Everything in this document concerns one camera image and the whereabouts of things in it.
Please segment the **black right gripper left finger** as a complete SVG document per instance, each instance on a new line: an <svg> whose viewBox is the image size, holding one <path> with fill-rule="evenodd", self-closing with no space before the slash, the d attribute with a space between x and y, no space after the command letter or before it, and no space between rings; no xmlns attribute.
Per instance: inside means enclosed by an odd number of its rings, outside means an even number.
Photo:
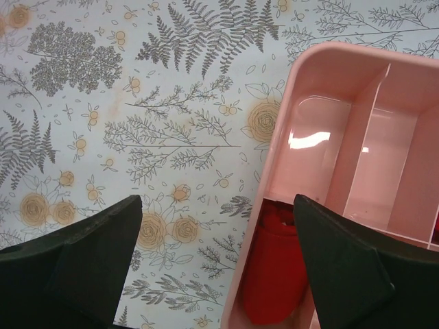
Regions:
<svg viewBox="0 0 439 329"><path fill-rule="evenodd" d="M1 250L1 327L114 328L141 220L131 195Z"/></svg>

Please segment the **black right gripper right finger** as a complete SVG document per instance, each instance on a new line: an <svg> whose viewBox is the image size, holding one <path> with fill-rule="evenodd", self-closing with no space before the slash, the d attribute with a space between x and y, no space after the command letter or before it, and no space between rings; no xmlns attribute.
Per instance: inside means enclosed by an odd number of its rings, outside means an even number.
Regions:
<svg viewBox="0 0 439 329"><path fill-rule="evenodd" d="M294 221L321 328L437 328L438 253L338 215L305 195Z"/></svg>

